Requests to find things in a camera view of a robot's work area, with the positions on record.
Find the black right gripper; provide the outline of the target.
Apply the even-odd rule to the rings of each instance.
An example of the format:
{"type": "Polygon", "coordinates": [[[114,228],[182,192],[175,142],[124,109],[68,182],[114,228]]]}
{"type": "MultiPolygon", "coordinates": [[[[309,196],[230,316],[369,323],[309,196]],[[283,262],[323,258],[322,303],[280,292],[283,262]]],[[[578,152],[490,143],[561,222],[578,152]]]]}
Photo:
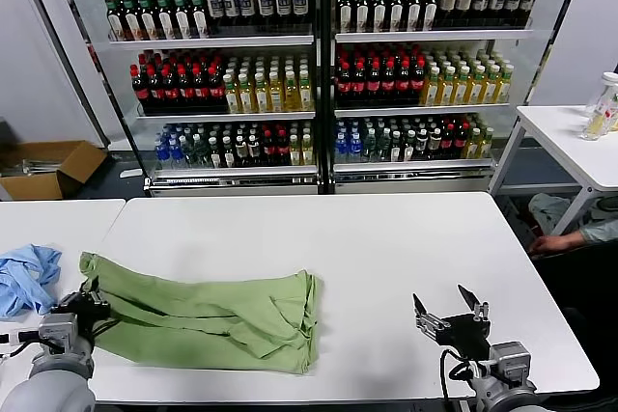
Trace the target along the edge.
{"type": "Polygon", "coordinates": [[[435,334],[438,345],[453,347],[466,360],[488,360],[488,336],[491,328],[489,304],[481,302],[463,285],[458,285],[458,290],[469,313],[444,319],[429,313],[414,293],[412,299],[416,327],[424,334],[435,334]]]}

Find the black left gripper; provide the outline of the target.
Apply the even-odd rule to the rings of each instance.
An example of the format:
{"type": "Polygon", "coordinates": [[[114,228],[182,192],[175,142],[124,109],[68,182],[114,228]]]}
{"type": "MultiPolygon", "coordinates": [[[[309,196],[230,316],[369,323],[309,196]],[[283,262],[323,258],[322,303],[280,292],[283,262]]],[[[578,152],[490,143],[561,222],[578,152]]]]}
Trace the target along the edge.
{"type": "Polygon", "coordinates": [[[63,297],[50,310],[53,314],[73,314],[82,331],[92,331],[94,325],[110,318],[111,307],[101,295],[99,278],[90,281],[88,291],[74,291],[63,297]]]}

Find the person hand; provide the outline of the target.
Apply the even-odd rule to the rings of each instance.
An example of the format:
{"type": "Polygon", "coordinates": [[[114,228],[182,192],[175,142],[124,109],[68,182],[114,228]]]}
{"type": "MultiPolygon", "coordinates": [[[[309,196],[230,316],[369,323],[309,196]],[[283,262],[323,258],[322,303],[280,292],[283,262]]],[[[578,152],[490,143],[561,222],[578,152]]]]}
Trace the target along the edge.
{"type": "Polygon", "coordinates": [[[529,256],[556,254],[583,246],[586,243],[581,232],[564,235],[544,235],[536,238],[528,250],[529,256]]]}

